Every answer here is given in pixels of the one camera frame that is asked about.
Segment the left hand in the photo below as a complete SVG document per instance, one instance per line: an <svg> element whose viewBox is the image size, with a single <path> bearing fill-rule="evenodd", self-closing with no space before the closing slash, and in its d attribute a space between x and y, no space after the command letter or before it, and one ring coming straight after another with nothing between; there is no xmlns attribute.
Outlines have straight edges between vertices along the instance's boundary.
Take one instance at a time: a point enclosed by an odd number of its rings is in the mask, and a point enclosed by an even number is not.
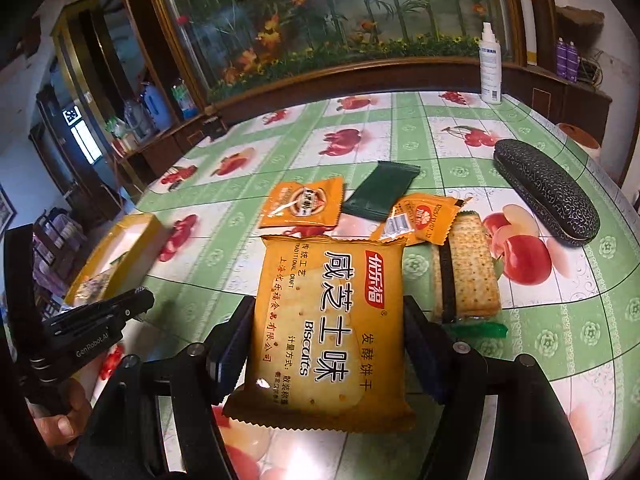
<svg viewBox="0 0 640 480"><path fill-rule="evenodd" d="M63 460L72 460L78 439L84 433L92 413L92 406L85 389L75 378L67 379L61 386L66 414L51 415L42 406L27 402L36 427L52 454Z"/></svg>

